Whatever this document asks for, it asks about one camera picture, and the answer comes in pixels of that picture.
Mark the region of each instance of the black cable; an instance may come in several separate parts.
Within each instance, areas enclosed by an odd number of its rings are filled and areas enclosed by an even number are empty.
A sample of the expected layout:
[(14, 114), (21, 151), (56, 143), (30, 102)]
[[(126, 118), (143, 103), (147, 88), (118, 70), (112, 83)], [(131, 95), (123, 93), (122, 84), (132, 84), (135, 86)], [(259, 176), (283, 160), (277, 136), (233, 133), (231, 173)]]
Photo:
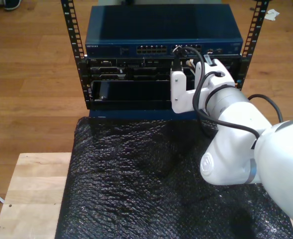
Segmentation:
[(248, 97), (248, 100), (251, 100), (253, 98), (262, 98), (262, 99), (265, 99), (266, 101), (268, 101), (272, 106), (273, 108), (275, 108), (276, 112), (277, 112), (277, 115), (278, 115), (278, 119), (279, 119), (279, 122), (282, 123), (284, 121), (283, 117), (282, 117), (282, 113), (279, 109), (279, 107), (277, 106), (277, 104), (271, 100), (268, 96), (265, 96), (265, 95), (262, 95), (262, 94), (254, 94), (254, 95), (251, 95)]
[(246, 127), (246, 126), (243, 126), (243, 125), (239, 125), (239, 124), (228, 123), (228, 122), (221, 121), (221, 120), (218, 120), (218, 119), (214, 119), (214, 118), (212, 118), (212, 117), (204, 114), (203, 112), (201, 112), (199, 110), (199, 108), (198, 108), (198, 102), (199, 102), (199, 97), (200, 97), (200, 91), (201, 91), (202, 86), (203, 86), (203, 84), (205, 82), (205, 79), (209, 75), (211, 75), (211, 74), (208, 73), (205, 76), (205, 63), (204, 63), (204, 59), (202, 58), (201, 54), (196, 49), (194, 49), (192, 47), (189, 47), (189, 46), (184, 46), (181, 49), (178, 49), (175, 54), (178, 55), (179, 53), (183, 53), (183, 51), (185, 51), (185, 50), (195, 53), (196, 56), (198, 57), (198, 59), (200, 60), (200, 64), (201, 64), (201, 74), (200, 74), (199, 83), (198, 83), (198, 85), (196, 87), (196, 90), (195, 90), (195, 93), (194, 93), (194, 96), (193, 96), (193, 108), (194, 108), (195, 112), (197, 113), (197, 115), (199, 117), (202, 117), (202, 118), (208, 120), (208, 121), (211, 121), (213, 123), (216, 123), (216, 124), (219, 124), (219, 125), (222, 125), (222, 126), (236, 128), (236, 129), (241, 129), (241, 130), (245, 130), (245, 131), (251, 132), (258, 139), (259, 136), (260, 136), (259, 133), (256, 130), (252, 129), (252, 128), (249, 128), (249, 127)]

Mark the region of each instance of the blue network switch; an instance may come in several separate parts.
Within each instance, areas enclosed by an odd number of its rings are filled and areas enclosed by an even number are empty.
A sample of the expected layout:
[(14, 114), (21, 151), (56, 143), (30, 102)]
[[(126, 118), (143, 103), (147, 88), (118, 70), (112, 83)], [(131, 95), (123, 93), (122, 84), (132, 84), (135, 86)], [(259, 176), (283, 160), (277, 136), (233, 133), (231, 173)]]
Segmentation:
[(176, 45), (202, 54), (239, 54), (243, 44), (227, 4), (93, 6), (89, 58), (167, 58)]

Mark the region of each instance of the cable connector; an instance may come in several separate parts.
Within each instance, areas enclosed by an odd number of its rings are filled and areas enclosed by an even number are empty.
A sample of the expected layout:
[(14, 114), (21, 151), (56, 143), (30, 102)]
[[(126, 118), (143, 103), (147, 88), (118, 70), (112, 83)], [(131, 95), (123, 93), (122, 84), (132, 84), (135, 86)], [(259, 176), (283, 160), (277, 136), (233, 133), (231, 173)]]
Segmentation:
[(173, 53), (175, 57), (174, 57), (174, 62), (172, 66), (172, 71), (182, 71), (183, 68), (181, 65), (181, 57), (182, 57), (181, 46), (175, 47), (175, 49), (173, 50)]

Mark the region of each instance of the white paper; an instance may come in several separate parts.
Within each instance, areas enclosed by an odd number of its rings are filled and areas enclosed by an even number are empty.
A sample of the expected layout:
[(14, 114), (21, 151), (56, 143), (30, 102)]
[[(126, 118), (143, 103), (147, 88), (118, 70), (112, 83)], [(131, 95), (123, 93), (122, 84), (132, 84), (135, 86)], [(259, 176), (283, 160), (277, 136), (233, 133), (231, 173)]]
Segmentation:
[(265, 19), (270, 20), (270, 21), (275, 21), (276, 20), (276, 16), (278, 16), (280, 13), (277, 12), (274, 9), (271, 9), (267, 12)]

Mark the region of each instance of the person's shoe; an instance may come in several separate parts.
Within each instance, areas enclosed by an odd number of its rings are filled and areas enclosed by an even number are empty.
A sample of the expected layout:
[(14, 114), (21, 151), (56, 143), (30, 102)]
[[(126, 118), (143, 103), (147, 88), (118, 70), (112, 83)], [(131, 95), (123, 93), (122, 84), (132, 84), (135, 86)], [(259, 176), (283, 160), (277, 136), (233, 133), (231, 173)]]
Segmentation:
[(0, 6), (4, 6), (4, 5), (5, 5), (4, 0), (0, 0)]
[(7, 11), (11, 11), (19, 7), (21, 0), (3, 0), (3, 3), (5, 5), (4, 9)]

